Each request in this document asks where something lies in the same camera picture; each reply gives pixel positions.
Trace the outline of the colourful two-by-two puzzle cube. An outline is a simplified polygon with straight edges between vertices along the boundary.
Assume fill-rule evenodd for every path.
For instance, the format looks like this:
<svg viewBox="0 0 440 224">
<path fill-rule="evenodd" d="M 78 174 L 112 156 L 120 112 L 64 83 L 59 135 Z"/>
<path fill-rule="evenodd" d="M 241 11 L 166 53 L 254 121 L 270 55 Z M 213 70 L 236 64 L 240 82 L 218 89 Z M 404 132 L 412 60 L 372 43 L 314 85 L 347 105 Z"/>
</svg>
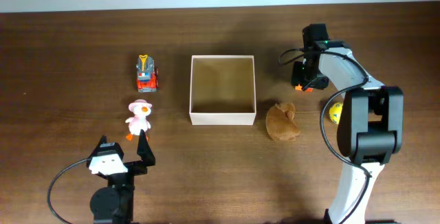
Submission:
<svg viewBox="0 0 440 224">
<path fill-rule="evenodd" d="M 296 85 L 294 87 L 295 90 L 297 91 L 305 91 L 305 92 L 312 92 L 314 89 L 311 87 L 303 87 L 302 85 Z"/>
</svg>

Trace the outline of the brown plush capybara toy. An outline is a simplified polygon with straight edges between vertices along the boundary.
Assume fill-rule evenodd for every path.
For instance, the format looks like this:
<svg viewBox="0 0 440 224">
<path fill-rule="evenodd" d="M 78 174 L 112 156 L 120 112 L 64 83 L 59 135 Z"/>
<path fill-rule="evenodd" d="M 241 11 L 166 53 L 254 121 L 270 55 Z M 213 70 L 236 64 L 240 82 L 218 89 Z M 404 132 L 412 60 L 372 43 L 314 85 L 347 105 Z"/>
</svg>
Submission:
<svg viewBox="0 0 440 224">
<path fill-rule="evenodd" d="M 268 135 L 276 142 L 292 142 L 301 133 L 295 121 L 296 107 L 291 102 L 275 104 L 268 111 L 265 126 Z"/>
</svg>

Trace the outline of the red toy fire truck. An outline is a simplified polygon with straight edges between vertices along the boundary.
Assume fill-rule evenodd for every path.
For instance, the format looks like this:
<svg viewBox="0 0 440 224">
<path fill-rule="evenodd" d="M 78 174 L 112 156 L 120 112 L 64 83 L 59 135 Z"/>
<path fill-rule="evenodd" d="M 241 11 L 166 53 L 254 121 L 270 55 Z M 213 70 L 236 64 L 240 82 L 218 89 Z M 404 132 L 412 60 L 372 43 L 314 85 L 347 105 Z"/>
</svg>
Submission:
<svg viewBox="0 0 440 224">
<path fill-rule="evenodd" d="M 139 55 L 136 64 L 136 85 L 140 93 L 156 92 L 158 89 L 158 69 L 152 56 Z"/>
</svg>

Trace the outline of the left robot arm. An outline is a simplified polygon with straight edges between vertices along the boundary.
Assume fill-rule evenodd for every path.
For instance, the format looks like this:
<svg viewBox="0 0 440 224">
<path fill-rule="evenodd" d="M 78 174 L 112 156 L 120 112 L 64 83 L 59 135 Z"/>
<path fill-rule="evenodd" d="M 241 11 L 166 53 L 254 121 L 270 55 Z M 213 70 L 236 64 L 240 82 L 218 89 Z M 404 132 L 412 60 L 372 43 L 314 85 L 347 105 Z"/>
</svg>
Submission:
<svg viewBox="0 0 440 224">
<path fill-rule="evenodd" d="M 133 220 L 134 178 L 145 175 L 148 167 L 155 165 L 155 156 L 144 131 L 140 132 L 137 161 L 124 162 L 124 153 L 118 143 L 107 142 L 102 136 L 88 157 L 91 173 L 107 181 L 107 186 L 97 190 L 90 200 L 94 223 L 131 223 Z"/>
</svg>

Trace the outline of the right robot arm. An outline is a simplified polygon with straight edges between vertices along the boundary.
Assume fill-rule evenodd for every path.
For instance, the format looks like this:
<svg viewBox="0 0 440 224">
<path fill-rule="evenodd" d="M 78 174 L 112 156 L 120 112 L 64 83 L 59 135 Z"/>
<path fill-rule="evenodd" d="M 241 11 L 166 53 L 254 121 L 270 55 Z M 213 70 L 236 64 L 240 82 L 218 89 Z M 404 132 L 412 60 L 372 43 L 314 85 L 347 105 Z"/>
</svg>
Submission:
<svg viewBox="0 0 440 224">
<path fill-rule="evenodd" d="M 344 99 L 337 129 L 338 147 L 328 145 L 342 163 L 335 199 L 325 210 L 324 223 L 365 223 L 365 212 L 377 177 L 402 147 L 404 94 L 387 87 L 356 61 L 343 41 L 329 38 L 324 23 L 302 30 L 303 47 L 291 62 L 291 84 L 325 89 L 333 84 Z"/>
</svg>

